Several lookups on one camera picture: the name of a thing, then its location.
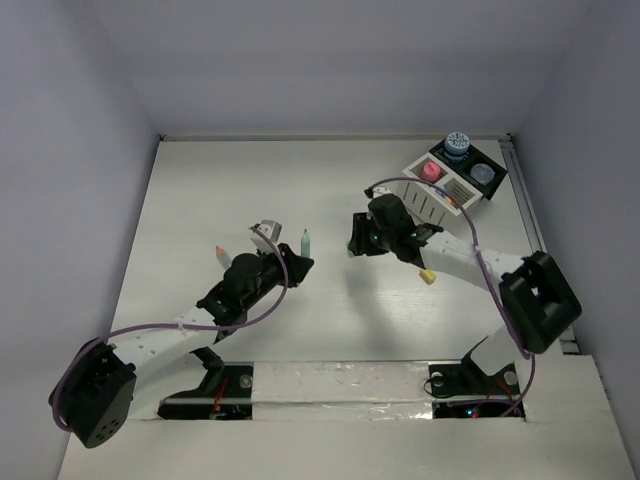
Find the green marker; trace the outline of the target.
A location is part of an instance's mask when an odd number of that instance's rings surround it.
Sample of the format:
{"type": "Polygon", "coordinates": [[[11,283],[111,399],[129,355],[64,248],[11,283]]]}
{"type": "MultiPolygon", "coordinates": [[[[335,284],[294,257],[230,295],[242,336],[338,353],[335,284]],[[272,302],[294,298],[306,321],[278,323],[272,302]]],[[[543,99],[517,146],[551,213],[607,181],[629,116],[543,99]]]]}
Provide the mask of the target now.
{"type": "Polygon", "coordinates": [[[300,239],[300,254],[304,258],[311,257],[311,238],[307,229],[303,230],[303,234],[300,239]]]}

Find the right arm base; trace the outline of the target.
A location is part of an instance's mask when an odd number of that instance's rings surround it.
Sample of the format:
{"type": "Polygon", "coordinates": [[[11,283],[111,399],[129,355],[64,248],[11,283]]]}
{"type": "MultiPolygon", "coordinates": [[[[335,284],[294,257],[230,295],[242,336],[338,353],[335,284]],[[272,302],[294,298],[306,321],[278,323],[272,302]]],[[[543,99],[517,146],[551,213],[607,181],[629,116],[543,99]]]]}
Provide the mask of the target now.
{"type": "Polygon", "coordinates": [[[429,366],[422,389],[433,400],[435,419],[525,419],[521,389],[514,362],[491,375],[471,358],[480,342],[462,359],[429,366]]]}

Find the clear jar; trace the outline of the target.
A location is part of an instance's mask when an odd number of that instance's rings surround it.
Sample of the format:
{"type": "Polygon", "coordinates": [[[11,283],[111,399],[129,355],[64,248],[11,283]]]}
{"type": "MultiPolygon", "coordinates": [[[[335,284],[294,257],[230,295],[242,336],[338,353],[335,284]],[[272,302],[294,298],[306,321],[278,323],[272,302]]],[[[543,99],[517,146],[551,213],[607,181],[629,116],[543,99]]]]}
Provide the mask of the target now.
{"type": "Polygon", "coordinates": [[[495,175],[495,170],[486,163],[476,163],[470,170],[471,178],[480,185],[489,185],[495,175]]]}

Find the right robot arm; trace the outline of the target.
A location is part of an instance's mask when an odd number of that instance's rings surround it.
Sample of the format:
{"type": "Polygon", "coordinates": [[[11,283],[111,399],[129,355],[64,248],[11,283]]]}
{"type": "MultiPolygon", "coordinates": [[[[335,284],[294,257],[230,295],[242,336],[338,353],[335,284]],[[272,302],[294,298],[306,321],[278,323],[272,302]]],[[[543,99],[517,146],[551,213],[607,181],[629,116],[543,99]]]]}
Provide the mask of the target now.
{"type": "Polygon", "coordinates": [[[465,355],[462,384],[482,392],[518,357],[548,348],[582,314],[582,306],[554,258],[537,250],[518,256],[482,249],[443,227],[418,224],[391,193],[373,198],[352,217],[348,251],[354,256],[392,254],[399,261],[444,273],[486,290],[503,325],[465,355]]]}

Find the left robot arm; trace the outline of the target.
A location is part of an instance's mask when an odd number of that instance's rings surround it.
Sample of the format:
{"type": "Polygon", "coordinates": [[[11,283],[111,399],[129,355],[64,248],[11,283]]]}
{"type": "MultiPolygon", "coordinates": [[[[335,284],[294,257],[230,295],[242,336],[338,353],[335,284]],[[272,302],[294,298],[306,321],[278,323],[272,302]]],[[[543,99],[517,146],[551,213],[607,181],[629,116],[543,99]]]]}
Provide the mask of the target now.
{"type": "Polygon", "coordinates": [[[274,288],[298,287],[313,265],[313,259],[285,243],[269,253],[239,254],[222,280],[185,314],[86,342],[50,394],[54,422],[88,449],[102,445],[123,426],[144,380],[251,325],[251,308],[274,288]]]}

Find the pink cap bottle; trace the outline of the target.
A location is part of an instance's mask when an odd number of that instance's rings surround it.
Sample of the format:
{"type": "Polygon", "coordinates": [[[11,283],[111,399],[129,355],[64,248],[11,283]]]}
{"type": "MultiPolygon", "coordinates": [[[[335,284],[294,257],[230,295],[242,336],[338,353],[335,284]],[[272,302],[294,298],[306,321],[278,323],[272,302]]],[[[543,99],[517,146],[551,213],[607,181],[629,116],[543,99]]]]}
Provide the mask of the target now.
{"type": "Polygon", "coordinates": [[[428,161],[422,167],[420,178],[429,183],[435,184],[441,177],[442,169],[439,164],[434,161],[428,161]]]}

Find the blue lid jar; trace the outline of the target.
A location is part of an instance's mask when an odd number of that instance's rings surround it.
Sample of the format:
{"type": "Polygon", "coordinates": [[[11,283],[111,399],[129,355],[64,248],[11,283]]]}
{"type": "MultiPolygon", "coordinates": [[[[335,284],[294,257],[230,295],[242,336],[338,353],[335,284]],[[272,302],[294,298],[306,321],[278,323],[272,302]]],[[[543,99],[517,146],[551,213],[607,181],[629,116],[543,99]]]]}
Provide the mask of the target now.
{"type": "Polygon", "coordinates": [[[443,154],[453,162],[463,160],[470,149],[470,138],[462,132],[451,132],[444,139],[443,154]]]}

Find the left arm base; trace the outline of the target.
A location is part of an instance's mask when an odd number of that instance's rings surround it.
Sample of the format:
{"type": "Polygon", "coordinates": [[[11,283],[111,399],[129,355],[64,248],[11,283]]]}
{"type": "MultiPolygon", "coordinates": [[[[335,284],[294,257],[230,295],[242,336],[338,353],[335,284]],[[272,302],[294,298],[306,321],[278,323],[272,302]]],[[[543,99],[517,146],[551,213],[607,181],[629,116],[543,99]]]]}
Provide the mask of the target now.
{"type": "Polygon", "coordinates": [[[163,420],[251,420],[253,363],[225,363],[211,348],[194,350],[205,374],[200,384],[165,397],[157,415],[163,420]]]}

